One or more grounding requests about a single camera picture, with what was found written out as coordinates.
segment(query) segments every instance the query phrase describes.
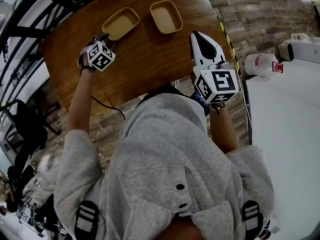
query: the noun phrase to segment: person's right arm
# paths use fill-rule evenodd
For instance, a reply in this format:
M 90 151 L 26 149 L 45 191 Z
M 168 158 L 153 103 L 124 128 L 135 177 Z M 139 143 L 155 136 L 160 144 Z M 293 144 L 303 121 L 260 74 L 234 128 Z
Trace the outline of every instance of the person's right arm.
M 219 114 L 210 107 L 210 130 L 213 142 L 227 154 L 239 147 L 238 135 L 231 122 L 226 107 L 219 109 Z

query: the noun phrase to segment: black metal railing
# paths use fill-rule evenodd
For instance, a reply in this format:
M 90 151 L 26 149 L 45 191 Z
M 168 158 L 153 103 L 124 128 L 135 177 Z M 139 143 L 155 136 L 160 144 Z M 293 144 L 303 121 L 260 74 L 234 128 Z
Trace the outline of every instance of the black metal railing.
M 18 26 L 20 20 L 23 16 L 28 12 L 28 10 L 32 7 L 37 0 L 22 0 L 17 8 L 14 10 L 7 23 L 5 24 L 1 35 L 0 35 L 0 53 L 5 50 L 6 43 L 9 37 L 21 37 L 13 51 L 9 54 L 9 58 L 1 72 L 0 75 L 0 86 L 2 86 L 2 94 L 0 96 L 0 105 L 8 104 L 19 96 L 26 83 L 30 80 L 32 75 L 39 69 L 41 64 L 44 62 L 42 55 L 40 54 L 39 47 L 36 50 L 36 53 L 32 54 L 37 46 L 40 45 L 43 39 L 45 39 L 56 27 L 57 25 L 70 13 L 74 13 L 80 10 L 85 5 L 91 3 L 94 0 L 53 0 L 52 3 L 43 10 L 43 12 L 34 20 L 34 22 L 30 25 L 30 27 Z M 59 10 L 61 10 L 62 6 L 66 6 L 59 14 Z M 48 22 L 48 19 L 55 9 L 53 13 L 53 17 L 51 22 Z M 38 29 L 36 26 L 44 19 L 44 27 L 43 29 Z M 6 85 L 3 85 L 3 80 L 6 72 L 12 61 L 15 58 L 15 55 L 22 47 L 27 38 L 36 38 L 36 40 L 29 46 L 27 51 L 23 54 L 22 58 L 20 58 L 18 65 L 14 68 L 8 82 Z M 28 74 L 22 86 L 17 90 L 19 83 L 25 77 L 27 72 L 31 72 Z M 7 92 L 10 88 L 10 85 L 13 85 L 12 90 L 6 98 Z M 1 126 L 5 121 L 5 114 L 3 113 L 3 108 L 0 107 L 0 119 Z

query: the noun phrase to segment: white cube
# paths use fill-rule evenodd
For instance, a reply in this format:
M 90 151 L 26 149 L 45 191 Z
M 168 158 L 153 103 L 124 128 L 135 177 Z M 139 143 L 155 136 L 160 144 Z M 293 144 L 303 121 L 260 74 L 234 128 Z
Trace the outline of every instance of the white cube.
M 114 60 L 116 55 L 100 41 L 96 41 L 91 49 L 87 50 L 88 63 L 99 71 L 104 71 Z
M 205 69 L 199 73 L 194 84 L 207 104 L 227 102 L 239 92 L 233 69 Z

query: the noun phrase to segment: forearm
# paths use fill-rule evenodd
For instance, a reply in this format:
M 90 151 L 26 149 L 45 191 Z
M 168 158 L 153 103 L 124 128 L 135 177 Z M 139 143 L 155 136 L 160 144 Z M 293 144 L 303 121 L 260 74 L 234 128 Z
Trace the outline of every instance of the forearm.
M 219 115 L 210 108 L 210 129 L 213 142 L 225 154 L 239 147 L 238 135 L 226 107 L 219 109 Z
M 84 69 L 72 97 L 67 115 L 67 131 L 83 130 L 89 133 L 91 95 L 94 72 Z

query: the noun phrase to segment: gray shirt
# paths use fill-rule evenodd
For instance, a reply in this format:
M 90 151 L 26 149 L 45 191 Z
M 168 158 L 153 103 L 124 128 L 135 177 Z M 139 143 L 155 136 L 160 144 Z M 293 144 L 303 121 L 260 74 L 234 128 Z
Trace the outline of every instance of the gray shirt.
M 99 209 L 97 240 L 151 240 L 176 214 L 207 240 L 244 239 L 243 204 L 256 201 L 264 223 L 274 206 L 262 154 L 246 146 L 225 155 L 196 101 L 160 94 L 125 122 L 106 174 L 86 132 L 66 135 L 54 208 L 73 237 L 77 209 L 89 198 Z

